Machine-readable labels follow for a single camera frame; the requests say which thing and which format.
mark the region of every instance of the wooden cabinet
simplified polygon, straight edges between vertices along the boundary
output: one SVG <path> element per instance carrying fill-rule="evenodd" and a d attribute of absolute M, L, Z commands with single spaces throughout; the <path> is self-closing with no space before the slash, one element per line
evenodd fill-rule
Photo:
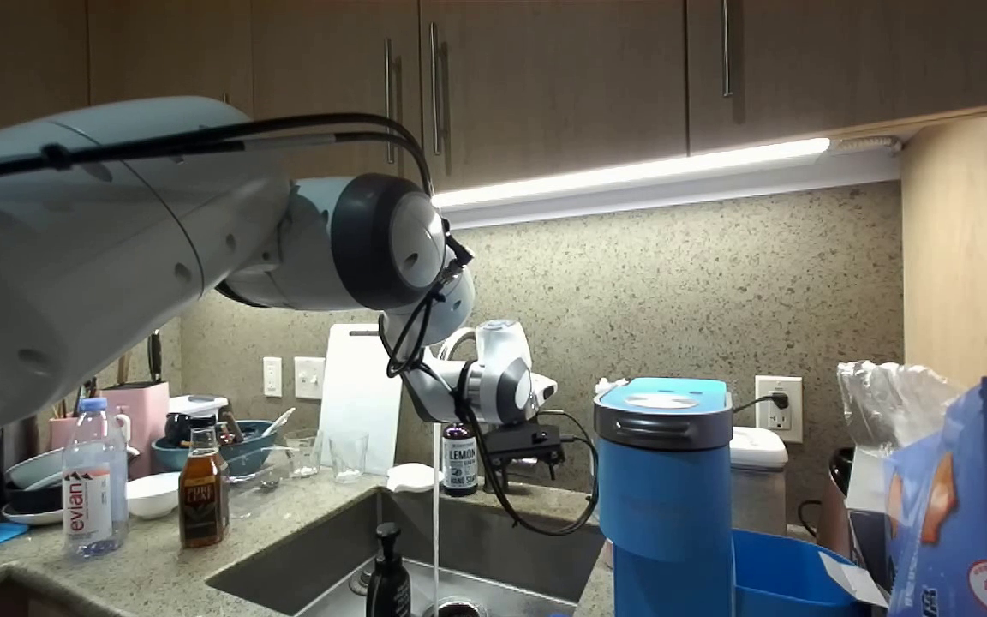
<path fill-rule="evenodd" d="M 679 156 L 679 0 L 424 0 L 424 144 L 443 170 Z"/>
<path fill-rule="evenodd" d="M 93 101 L 251 101 L 251 0 L 88 0 Z"/>
<path fill-rule="evenodd" d="M 385 112 L 423 137 L 418 0 L 268 0 L 251 12 L 251 109 Z M 308 151 L 304 170 L 393 170 L 376 144 Z"/>
<path fill-rule="evenodd" d="M 87 0 L 0 0 L 0 127 L 87 105 Z"/>
<path fill-rule="evenodd" d="M 689 0 L 693 149 L 987 105 L 987 5 Z"/>

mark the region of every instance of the black cable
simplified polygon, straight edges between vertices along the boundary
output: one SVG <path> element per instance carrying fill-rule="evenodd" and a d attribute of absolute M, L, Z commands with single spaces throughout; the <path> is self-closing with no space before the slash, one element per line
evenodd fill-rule
<path fill-rule="evenodd" d="M 424 367 L 424 352 L 423 352 L 423 338 L 428 333 L 428 318 L 431 318 L 431 302 L 438 302 L 443 285 L 434 285 L 428 294 L 423 294 L 423 302 L 411 308 L 411 317 L 403 318 L 400 333 L 393 343 L 386 343 L 386 318 L 376 318 L 376 333 L 382 333 L 382 346 L 386 351 L 386 378 L 396 378 L 400 372 L 416 372 Z M 416 337 L 416 346 L 400 357 L 403 338 L 411 337 L 416 322 L 423 317 L 423 328 Z"/>
<path fill-rule="evenodd" d="M 804 510 L 821 509 L 821 501 L 803 501 L 799 504 L 799 525 L 804 528 L 808 537 L 818 537 L 816 525 L 808 525 Z"/>
<path fill-rule="evenodd" d="M 270 117 L 270 121 L 223 125 L 223 127 L 203 127 L 203 129 L 183 129 L 183 135 L 139 137 L 139 141 L 121 141 L 121 144 L 98 144 L 98 149 L 80 149 L 80 151 L 69 151 L 63 144 L 43 144 L 37 156 L 0 158 L 0 178 L 25 175 L 25 170 L 72 167 L 72 164 L 248 151 L 248 144 L 255 149 L 255 141 L 243 141 L 243 137 L 287 135 L 287 129 L 308 129 L 308 127 L 344 127 L 344 125 L 386 127 L 386 135 L 348 129 L 346 141 L 400 144 L 418 164 L 423 192 L 431 194 L 428 161 L 424 161 L 423 144 L 416 141 L 416 135 L 408 135 L 408 127 L 376 112 Z"/>
<path fill-rule="evenodd" d="M 463 396 L 456 396 L 456 414 L 460 414 L 463 425 L 475 437 L 481 460 L 482 460 L 482 473 L 486 473 L 486 486 L 492 492 L 499 510 L 503 510 L 514 525 L 520 525 L 520 528 L 529 528 L 529 532 L 536 532 L 536 535 L 553 535 L 553 537 L 573 535 L 573 532 L 580 532 L 584 525 L 588 525 L 588 517 L 593 517 L 593 510 L 595 510 L 595 504 L 600 504 L 600 479 L 595 479 L 600 452 L 595 452 L 595 447 L 588 441 L 587 425 L 580 425 L 580 423 L 573 420 L 573 423 L 584 430 L 584 439 L 563 439 L 563 441 L 584 441 L 584 447 L 588 450 L 588 456 L 593 456 L 593 495 L 587 497 L 588 504 L 587 504 L 587 510 L 584 510 L 575 520 L 568 520 L 568 525 L 563 525 L 563 528 L 546 528 L 546 525 L 529 520 L 529 517 L 506 501 L 506 495 L 503 495 L 506 473 L 498 473 L 498 465 L 489 463 L 489 450 L 486 450 L 486 441 L 482 441 L 481 423 L 472 420 L 472 407 L 467 405 Z"/>
<path fill-rule="evenodd" d="M 762 402 L 770 402 L 773 407 L 792 407 L 792 398 L 789 398 L 789 396 L 765 396 L 765 398 L 753 398 L 753 402 L 743 402 L 743 405 L 725 407 L 725 414 L 740 414 L 740 412 L 748 412 L 748 407 L 753 407 L 753 405 L 762 405 Z"/>
<path fill-rule="evenodd" d="M 588 430 L 587 430 L 580 420 L 573 420 L 568 412 L 563 412 L 563 407 L 541 407 L 537 414 L 557 414 L 557 420 L 568 420 L 568 423 L 584 431 L 584 439 L 588 439 Z"/>

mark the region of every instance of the under-cabinet light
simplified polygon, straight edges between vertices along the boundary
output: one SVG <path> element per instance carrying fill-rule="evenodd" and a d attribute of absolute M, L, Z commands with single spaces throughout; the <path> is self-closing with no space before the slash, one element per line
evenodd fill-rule
<path fill-rule="evenodd" d="M 434 192 L 431 206 L 443 208 L 452 231 L 475 231 L 897 178 L 902 158 L 890 141 L 828 149 L 828 137 L 804 137 Z"/>
<path fill-rule="evenodd" d="M 512 201 L 512 200 L 546 200 L 546 194 L 567 194 L 567 192 L 603 192 L 603 190 L 619 190 L 619 184 L 647 184 L 647 183 L 671 183 L 671 178 L 816 158 L 827 151 L 828 151 L 828 137 L 808 137 L 808 141 L 781 141 L 781 144 L 757 144 L 757 149 L 732 149 L 732 151 L 707 151 L 707 156 L 689 156 L 689 158 L 655 158 L 655 161 L 587 167 L 587 170 L 568 170 L 568 175 L 541 175 L 541 178 L 520 178 L 520 183 L 434 192 L 431 206 L 452 208 L 452 206 L 482 206 L 482 201 Z"/>

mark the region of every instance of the stainless steel sink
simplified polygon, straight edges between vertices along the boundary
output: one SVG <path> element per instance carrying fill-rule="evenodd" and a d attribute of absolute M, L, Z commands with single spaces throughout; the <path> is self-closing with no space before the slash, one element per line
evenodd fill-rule
<path fill-rule="evenodd" d="M 336 585 L 329 585 L 321 598 L 314 598 L 297 617 L 334 617 L 346 615 L 355 617 L 364 615 L 364 578 L 367 578 L 370 564 L 355 565 L 348 577 L 344 577 Z M 532 592 L 520 585 L 503 585 L 498 578 L 481 578 L 471 573 L 456 570 L 438 570 L 438 585 L 431 584 L 431 565 L 403 558 L 403 570 L 411 577 L 411 612 L 416 617 L 434 617 L 438 606 L 471 606 L 481 617 L 498 617 L 498 615 L 529 615 L 529 617 L 573 617 L 568 599 Z"/>
<path fill-rule="evenodd" d="M 431 612 L 431 497 L 376 492 L 275 545 L 223 570 L 208 585 L 255 599 L 276 615 L 353 617 L 364 598 L 353 577 L 374 556 L 376 520 L 396 520 L 396 550 L 408 558 L 416 615 Z M 438 517 L 438 599 L 460 599 L 482 617 L 563 617 L 573 615 L 593 564 L 600 528 L 567 537 L 514 528 L 506 514 L 443 501 Z"/>
<path fill-rule="evenodd" d="M 115 617 L 115 612 L 16 565 L 0 570 L 0 615 Z"/>

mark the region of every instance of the light switch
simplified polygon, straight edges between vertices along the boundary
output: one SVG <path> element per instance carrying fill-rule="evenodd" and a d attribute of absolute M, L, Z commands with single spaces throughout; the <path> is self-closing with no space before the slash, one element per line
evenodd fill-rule
<path fill-rule="evenodd" d="M 295 357 L 295 398 L 321 402 L 326 357 Z"/>
<path fill-rule="evenodd" d="M 260 396 L 263 398 L 286 398 L 286 359 L 281 357 L 260 359 Z"/>

